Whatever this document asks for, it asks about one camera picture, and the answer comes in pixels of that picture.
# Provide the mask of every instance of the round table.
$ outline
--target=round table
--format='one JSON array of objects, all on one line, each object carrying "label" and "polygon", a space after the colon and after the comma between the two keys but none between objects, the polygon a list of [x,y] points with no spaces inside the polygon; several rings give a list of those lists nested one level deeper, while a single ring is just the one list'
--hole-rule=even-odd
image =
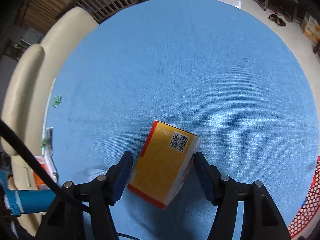
[{"label": "round table", "polygon": [[[136,161],[159,120],[198,135],[222,174],[262,180],[287,224],[308,192],[318,150],[308,81],[272,30],[231,5],[151,0],[118,12],[69,56],[57,95],[46,125],[60,185],[87,182],[125,151]],[[127,189],[111,207],[118,232],[148,240],[207,239],[215,212],[193,170],[165,211]],[[242,215],[240,203],[233,239]]]}]

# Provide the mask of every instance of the black cable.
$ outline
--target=black cable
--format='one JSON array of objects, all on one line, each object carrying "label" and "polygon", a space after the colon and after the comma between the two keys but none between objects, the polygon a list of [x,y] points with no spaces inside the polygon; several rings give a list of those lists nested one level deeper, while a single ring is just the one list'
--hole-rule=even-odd
[{"label": "black cable", "polygon": [[29,149],[2,120],[0,120],[0,136],[12,146],[12,148],[22,157],[22,159],[24,159],[24,161],[30,166],[30,168],[57,196],[61,197],[71,205],[79,207],[81,210],[90,214],[90,208],[88,206],[68,195],[51,179],[51,177],[42,168],[40,163],[36,160]]},{"label": "black cable", "polygon": [[132,239],[132,240],[140,240],[139,238],[136,238],[134,236],[129,236],[129,235],[118,233],[118,232],[117,232],[117,234],[118,234],[118,236],[122,236],[122,237],[129,238],[129,239]]}]

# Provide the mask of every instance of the qr code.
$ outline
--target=qr code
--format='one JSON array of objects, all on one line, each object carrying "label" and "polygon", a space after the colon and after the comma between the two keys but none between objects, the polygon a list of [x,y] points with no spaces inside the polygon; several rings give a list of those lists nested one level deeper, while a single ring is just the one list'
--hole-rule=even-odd
[{"label": "qr code", "polygon": [[172,135],[171,141],[169,143],[169,147],[177,151],[183,152],[185,146],[187,145],[188,139],[189,139],[188,136],[185,136],[178,132],[174,132]]}]

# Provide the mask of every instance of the brown curtain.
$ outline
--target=brown curtain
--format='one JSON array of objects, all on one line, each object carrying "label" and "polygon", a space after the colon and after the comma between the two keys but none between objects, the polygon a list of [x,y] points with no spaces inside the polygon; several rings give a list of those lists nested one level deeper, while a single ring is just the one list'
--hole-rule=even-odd
[{"label": "brown curtain", "polygon": [[17,24],[46,34],[56,22],[55,17],[71,0],[25,0]]}]

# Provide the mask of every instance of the red stripe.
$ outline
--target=red stripe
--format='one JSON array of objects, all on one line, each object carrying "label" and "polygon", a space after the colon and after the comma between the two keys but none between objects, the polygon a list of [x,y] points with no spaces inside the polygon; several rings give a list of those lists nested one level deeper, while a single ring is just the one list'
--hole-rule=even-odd
[{"label": "red stripe", "polygon": [[141,153],[140,153],[140,157],[141,157],[141,158],[144,156],[144,153],[146,152],[146,149],[147,149],[147,147],[148,147],[148,145],[149,145],[149,142],[150,142],[150,140],[151,140],[151,137],[152,137],[152,135],[153,135],[153,132],[154,132],[155,129],[156,129],[157,124],[158,124],[158,121],[154,121],[154,122],[153,122],[153,125],[151,126],[151,130],[150,130],[150,132],[149,132],[149,134],[148,134],[148,137],[147,137],[147,139],[146,139],[146,142],[144,143],[143,148],[142,148],[142,151],[141,151]]},{"label": "red stripe", "polygon": [[128,185],[128,189],[130,191],[132,191],[133,193],[135,193],[136,195],[142,197],[145,201],[153,204],[154,206],[158,207],[158,208],[162,208],[165,209],[167,206],[163,203],[161,203],[160,201],[155,200],[154,198],[148,196],[147,194],[143,193],[142,191],[140,191],[139,189],[135,188],[132,185]]}]

